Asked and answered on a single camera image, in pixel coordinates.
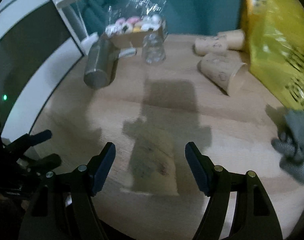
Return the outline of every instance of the knit glove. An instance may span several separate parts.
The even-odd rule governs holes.
[[[283,155],[280,168],[304,184],[304,111],[290,110],[284,118],[287,129],[272,140],[272,146]]]

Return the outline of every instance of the kraft paper cup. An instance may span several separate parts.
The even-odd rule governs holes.
[[[226,36],[228,49],[242,50],[244,46],[245,35],[243,30],[219,32],[218,36]]]
[[[225,36],[205,36],[202,39],[196,39],[194,43],[195,52],[204,56],[213,52],[217,55],[225,56],[228,50],[227,39]]]
[[[229,59],[208,53],[201,60],[200,71],[229,96],[236,93],[244,83],[244,74],[248,68],[240,60]]]

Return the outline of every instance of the screw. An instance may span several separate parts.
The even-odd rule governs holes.
[[[54,174],[54,173],[53,173],[52,171],[49,171],[49,172],[46,174],[46,177],[47,177],[47,178],[50,178],[50,177],[53,176],[53,174]]]
[[[254,171],[248,171],[248,175],[253,178],[256,176],[256,173]]]
[[[216,171],[223,171],[223,167],[222,166],[220,166],[220,165],[215,165],[214,166],[214,169],[216,170]]]
[[[87,167],[86,167],[86,165],[80,165],[77,169],[79,171],[86,171]]]

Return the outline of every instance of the plastic water bottle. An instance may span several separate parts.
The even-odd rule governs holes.
[[[142,58],[147,64],[156,64],[165,60],[163,39],[156,33],[150,33],[143,39]]]

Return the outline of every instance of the wooden floor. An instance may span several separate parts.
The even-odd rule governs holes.
[[[270,144],[284,109],[250,73],[239,93],[223,94],[197,71],[195,38],[169,35],[160,66],[144,65],[140,52],[119,60],[115,80],[97,91],[83,82],[82,59],[38,117],[32,133],[50,129],[53,138],[36,151],[59,154],[63,164],[56,172],[62,173],[113,142],[116,159],[93,199],[99,217],[136,239],[179,240],[192,239],[209,199],[184,157],[185,144],[194,141],[214,164],[259,175],[286,237],[304,208],[304,186],[279,168],[280,155]],[[235,197],[222,237],[231,227]]]

